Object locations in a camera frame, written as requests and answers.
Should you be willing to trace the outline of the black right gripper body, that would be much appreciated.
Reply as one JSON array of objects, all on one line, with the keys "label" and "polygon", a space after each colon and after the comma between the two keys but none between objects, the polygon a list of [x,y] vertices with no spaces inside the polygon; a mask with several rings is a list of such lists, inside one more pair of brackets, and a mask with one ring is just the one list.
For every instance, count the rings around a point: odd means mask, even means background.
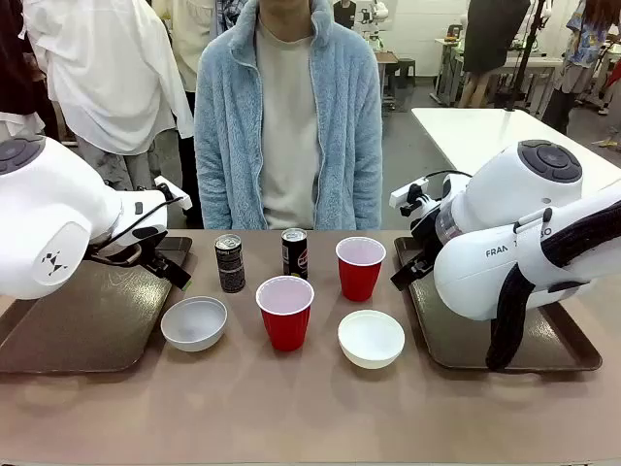
[{"label": "black right gripper body", "polygon": [[441,250],[441,240],[436,233],[439,212],[440,208],[436,207],[410,224],[411,236],[420,246],[420,253],[414,258],[414,267],[418,271],[431,271]]}]

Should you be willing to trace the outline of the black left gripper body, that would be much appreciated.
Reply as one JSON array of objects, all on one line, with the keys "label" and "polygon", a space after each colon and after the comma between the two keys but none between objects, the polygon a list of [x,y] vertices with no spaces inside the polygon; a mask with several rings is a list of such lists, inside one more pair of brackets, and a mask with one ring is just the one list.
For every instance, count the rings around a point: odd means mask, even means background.
[{"label": "black left gripper body", "polygon": [[156,277],[167,277],[169,268],[172,265],[169,258],[163,255],[157,248],[162,240],[162,237],[151,237],[138,243],[140,247],[138,264]]}]

